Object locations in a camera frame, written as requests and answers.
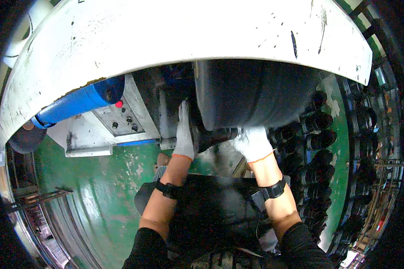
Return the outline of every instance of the metal plate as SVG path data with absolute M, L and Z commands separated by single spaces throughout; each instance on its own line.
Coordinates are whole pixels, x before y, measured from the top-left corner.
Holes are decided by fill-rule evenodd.
M 115 105 L 109 105 L 104 108 L 93 110 L 93 113 L 104 124 L 104 126 L 108 128 L 114 137 L 145 132 L 144 128 L 130 108 L 130 105 L 126 100 L 122 101 L 123 106 L 121 108 L 118 108 Z

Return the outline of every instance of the green floor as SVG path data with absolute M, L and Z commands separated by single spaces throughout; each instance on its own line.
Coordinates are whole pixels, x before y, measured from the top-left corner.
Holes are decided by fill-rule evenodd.
M 328 77 L 321 87 L 321 90 L 328 93 L 328 106 L 324 110 L 331 113 L 331 106 L 338 112 L 333 114 L 332 125 L 338 133 L 338 139 L 329 148 L 335 153 L 336 171 L 330 185 L 333 190 L 333 204 L 327 212 L 328 229 L 322 235 L 320 245 L 325 251 L 332 241 L 343 210 L 348 180 L 347 124 L 338 85 L 335 85 L 333 77 Z M 78 221 L 82 225 L 89 248 L 104 268 L 121 268 L 130 254 L 140 219 L 134 206 L 134 195 L 144 182 L 152 181 L 153 166 L 159 153 L 160 148 L 151 144 L 114 147 L 112 156 L 66 158 L 63 148 L 49 137 L 35 153 L 41 190 L 54 191 L 57 186 L 74 191 L 67 197 L 72 204 L 72 213 L 79 217 Z M 234 162 L 231 159 L 224 160 L 228 173 L 235 168 L 237 163 Z M 196 159 L 190 172 L 221 175 L 224 169 L 216 167 L 214 159 L 207 155 Z M 51 208 L 54 212 L 60 210 L 58 202 L 52 202 Z M 75 261 L 82 268 L 91 268 L 81 257 L 75 257 Z
M 330 182 L 332 194 L 331 207 L 327 210 L 328 221 L 327 228 L 322 233 L 319 247 L 327 251 L 332 242 L 332 236 L 338 227 L 341 213 L 343 212 L 344 199 L 347 191 L 347 182 L 349 180 L 349 132 L 347 127 L 347 119 L 343 98 L 336 82 L 335 75 L 330 74 L 322 80 L 318 86 L 318 90 L 323 90 L 327 94 L 326 105 L 322 110 L 330 114 L 334 118 L 331 129 L 337 133 L 337 140 L 328 149 L 334 154 L 334 159 L 331 162 L 335 167 L 335 174 Z
M 114 147 L 112 156 L 66 158 L 63 148 L 47 137 L 35 153 L 41 190 L 55 191 L 57 186 L 74 191 L 67 199 L 75 201 L 75 213 L 104 268 L 121 268 L 130 254 L 140 219 L 134 195 L 144 182 L 152 181 L 159 152 L 152 144 Z M 198 160 L 190 172 L 213 174 Z M 59 211 L 57 202 L 51 207 Z

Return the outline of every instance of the black tire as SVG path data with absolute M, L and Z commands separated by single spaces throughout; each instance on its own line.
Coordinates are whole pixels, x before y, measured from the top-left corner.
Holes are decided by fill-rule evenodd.
M 46 129 L 36 126 L 30 131 L 19 128 L 9 139 L 9 144 L 18 153 L 27 154 L 36 150 L 37 146 L 45 139 Z

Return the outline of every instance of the metal frame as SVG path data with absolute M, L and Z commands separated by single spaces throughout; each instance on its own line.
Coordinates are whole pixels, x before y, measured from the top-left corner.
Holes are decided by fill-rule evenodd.
M 165 30 L 165 23 L 179 25 L 180 31 Z M 199 59 L 290 62 L 367 84 L 372 51 L 332 0 L 63 0 L 15 63 L 2 99 L 0 143 L 74 89 L 146 67 Z

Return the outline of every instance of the red button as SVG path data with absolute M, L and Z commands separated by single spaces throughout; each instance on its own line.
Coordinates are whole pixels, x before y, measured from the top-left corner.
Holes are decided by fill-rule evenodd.
M 118 107 L 118 108 L 122 108 L 122 106 L 123 106 L 123 101 L 122 101 L 122 100 L 119 100 L 118 102 L 115 103 L 115 106 Z

